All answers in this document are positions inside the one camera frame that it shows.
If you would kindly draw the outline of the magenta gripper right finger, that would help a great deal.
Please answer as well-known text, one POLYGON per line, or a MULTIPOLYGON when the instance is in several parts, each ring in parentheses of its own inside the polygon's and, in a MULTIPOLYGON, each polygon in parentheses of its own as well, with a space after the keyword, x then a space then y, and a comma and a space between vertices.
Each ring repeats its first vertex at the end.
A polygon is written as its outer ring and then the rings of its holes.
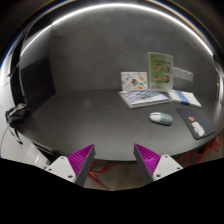
POLYGON ((152 183, 182 169, 172 157, 134 144, 134 155, 145 183, 152 183))

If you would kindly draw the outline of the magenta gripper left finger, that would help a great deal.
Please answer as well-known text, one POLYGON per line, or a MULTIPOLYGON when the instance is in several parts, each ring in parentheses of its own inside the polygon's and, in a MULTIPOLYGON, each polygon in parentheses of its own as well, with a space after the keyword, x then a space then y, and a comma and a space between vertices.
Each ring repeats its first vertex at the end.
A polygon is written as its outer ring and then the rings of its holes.
POLYGON ((94 156, 95 146, 89 145, 68 157, 58 157, 46 171, 74 184, 84 185, 94 156))

